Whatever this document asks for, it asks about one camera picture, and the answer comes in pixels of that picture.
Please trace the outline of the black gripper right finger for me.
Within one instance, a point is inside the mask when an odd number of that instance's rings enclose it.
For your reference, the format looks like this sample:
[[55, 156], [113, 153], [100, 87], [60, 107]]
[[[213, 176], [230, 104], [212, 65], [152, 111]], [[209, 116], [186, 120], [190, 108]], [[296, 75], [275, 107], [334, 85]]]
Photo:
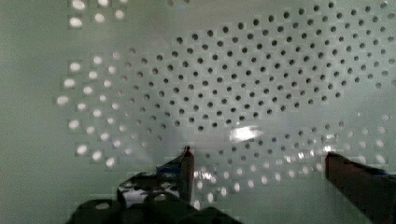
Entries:
[[395, 175], [329, 152], [325, 176], [373, 224], [395, 224]]

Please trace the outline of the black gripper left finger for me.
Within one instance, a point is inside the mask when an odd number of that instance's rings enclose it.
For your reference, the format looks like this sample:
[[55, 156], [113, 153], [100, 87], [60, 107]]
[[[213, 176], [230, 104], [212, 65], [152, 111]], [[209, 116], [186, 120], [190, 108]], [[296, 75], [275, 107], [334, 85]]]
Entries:
[[191, 147], [185, 146], [179, 156], [156, 167], [155, 172], [141, 172], [122, 182], [117, 198], [125, 205], [142, 203], [151, 193], [168, 192], [191, 201], [194, 179], [194, 156]]

